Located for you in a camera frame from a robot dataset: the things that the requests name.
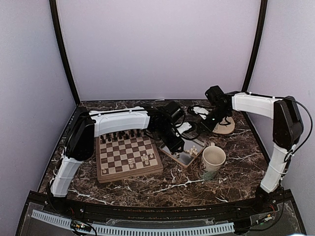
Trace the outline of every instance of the wire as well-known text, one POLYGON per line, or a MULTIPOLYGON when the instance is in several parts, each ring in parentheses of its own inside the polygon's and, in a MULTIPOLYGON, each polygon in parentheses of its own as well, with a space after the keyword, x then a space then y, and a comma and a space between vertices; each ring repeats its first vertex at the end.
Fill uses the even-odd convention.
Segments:
POLYGON ((273 224, 271 224, 270 226, 268 226, 268 227, 265 228, 265 229, 251 229, 252 226, 255 226, 255 225, 256 225, 256 223, 254 223, 254 224, 251 224, 250 226, 245 227, 245 228, 235 229, 235 231, 265 231, 265 230, 268 230, 268 229, 270 229, 271 227, 275 226, 275 224, 277 224, 277 223, 279 222, 279 220, 281 219, 282 214, 283 214, 283 212, 284 212, 285 197, 284 197, 284 188, 283 188, 283 187, 282 187, 282 192, 283 192, 283 201, 282 201, 281 213, 280 213, 278 219, 275 220, 273 224))
POLYGON ((65 214, 62 214, 62 213, 60 213, 59 211, 57 211, 57 210, 54 208, 53 204, 52 204, 51 201, 50 201, 50 187, 51 187, 52 182, 51 182, 51 183, 48 182, 48 183, 47 183, 47 187, 46 187, 47 200, 48 200, 48 203, 49 203, 49 205, 51 206, 51 208, 52 208, 57 214, 59 214, 59 215, 65 217, 65 218, 69 218, 69 219, 71 219, 71 220, 79 221, 79 222, 82 222, 83 224, 86 224, 86 225, 90 226, 91 229, 94 231, 95 236, 97 236, 96 229, 95 229, 90 223, 87 223, 87 222, 84 222, 84 221, 82 221, 82 220, 76 219, 76 218, 74 218, 74 217, 70 217, 70 216, 67 216, 67 215, 65 215, 65 214))

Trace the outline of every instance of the chess board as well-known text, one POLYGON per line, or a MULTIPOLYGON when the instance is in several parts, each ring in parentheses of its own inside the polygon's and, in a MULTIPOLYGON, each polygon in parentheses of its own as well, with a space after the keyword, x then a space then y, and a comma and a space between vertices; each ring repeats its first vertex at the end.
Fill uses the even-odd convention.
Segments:
POLYGON ((163 171, 163 165, 158 154, 158 149, 152 139, 140 131, 140 137, 134 134, 131 137, 130 131, 125 131, 121 139, 114 141, 113 134, 108 141, 105 135, 96 138, 96 165, 97 180, 100 183, 113 182, 128 177, 148 175, 163 171), (145 162, 143 154, 148 157, 145 162))

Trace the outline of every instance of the white wall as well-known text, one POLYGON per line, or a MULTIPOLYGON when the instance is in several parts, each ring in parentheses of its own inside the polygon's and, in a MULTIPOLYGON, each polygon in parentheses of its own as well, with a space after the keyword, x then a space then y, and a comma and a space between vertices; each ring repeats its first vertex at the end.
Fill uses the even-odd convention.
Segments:
POLYGON ((60 0, 81 100, 204 99, 241 89, 260 0, 60 0))
POLYGON ((0 234, 14 235, 75 105, 49 1, 0 6, 0 234))
MULTIPOLYGON (((315 1, 271 0, 250 85, 252 92, 293 95, 315 117, 315 1)), ((309 118, 303 115, 304 136, 309 118)), ((272 150, 272 122, 251 116, 269 153, 272 150)), ((315 235, 315 135, 292 160, 284 186, 297 201, 308 234, 315 235)))

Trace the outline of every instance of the dark marble table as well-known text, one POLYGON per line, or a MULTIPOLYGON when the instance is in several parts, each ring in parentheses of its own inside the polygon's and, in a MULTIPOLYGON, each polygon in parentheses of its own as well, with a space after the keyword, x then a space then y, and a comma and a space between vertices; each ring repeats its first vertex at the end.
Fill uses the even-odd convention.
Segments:
MULTIPOLYGON (((83 102, 88 110, 107 111, 131 108, 144 103, 155 106, 166 105, 169 101, 100 101, 83 102)), ((186 110, 191 105, 209 106, 205 100, 177 101, 186 110)), ((162 173, 142 177, 131 177, 116 182, 97 182, 96 157, 84 162, 75 175, 68 192, 68 198, 89 203, 108 204, 129 207, 186 207, 234 202, 253 198, 267 169, 266 161, 247 125, 243 115, 233 113, 236 128, 233 134, 216 135, 204 133, 198 139, 210 144, 214 142, 226 152, 226 162, 219 170, 215 180, 203 181, 198 176, 201 157, 188 168, 160 152, 164 166, 162 173)), ((196 120, 187 115, 186 121, 196 120)), ((49 163, 40 193, 45 193, 48 181, 60 155, 56 150, 49 163)))

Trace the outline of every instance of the mug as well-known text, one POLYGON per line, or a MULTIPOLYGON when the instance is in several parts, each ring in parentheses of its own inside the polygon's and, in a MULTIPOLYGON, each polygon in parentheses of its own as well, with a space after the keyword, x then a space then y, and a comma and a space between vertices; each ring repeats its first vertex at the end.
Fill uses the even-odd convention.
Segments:
POLYGON ((226 155, 222 148, 211 143, 203 150, 199 176, 204 180, 212 180, 225 160, 226 155))

